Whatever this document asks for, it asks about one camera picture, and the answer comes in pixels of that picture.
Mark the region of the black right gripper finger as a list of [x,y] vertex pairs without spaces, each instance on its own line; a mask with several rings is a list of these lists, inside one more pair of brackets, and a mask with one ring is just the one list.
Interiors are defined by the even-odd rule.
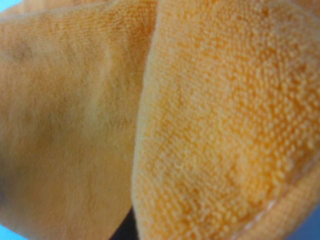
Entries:
[[137,222],[133,208],[131,208],[116,229],[113,235],[109,238],[110,240],[139,240]]

